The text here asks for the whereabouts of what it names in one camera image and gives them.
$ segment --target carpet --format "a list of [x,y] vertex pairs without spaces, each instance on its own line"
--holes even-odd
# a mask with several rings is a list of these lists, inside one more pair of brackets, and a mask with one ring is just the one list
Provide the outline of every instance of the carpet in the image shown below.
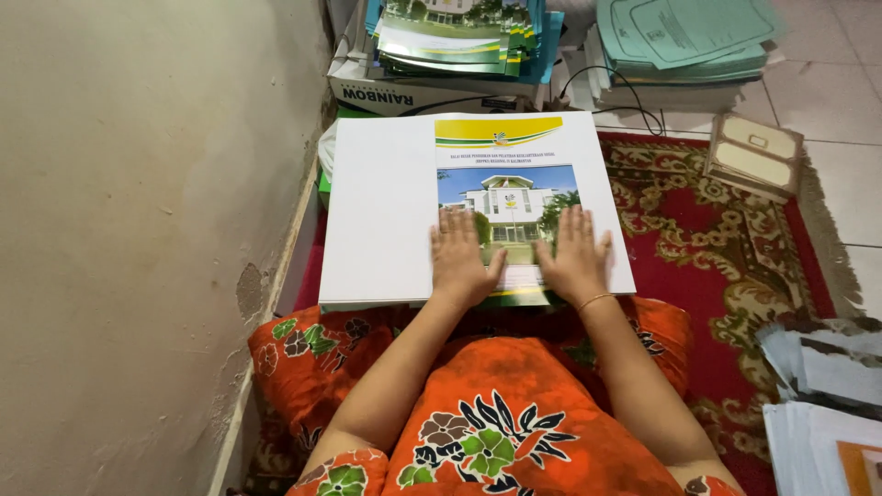
[[[640,296],[692,317],[687,402],[745,491],[774,495],[762,405],[777,397],[752,337],[768,322],[834,315],[799,207],[701,176],[706,141],[599,135],[627,245],[616,255],[629,258]],[[317,236],[296,309],[318,300],[323,250]],[[302,436],[265,408],[245,492],[283,494],[305,462]]]

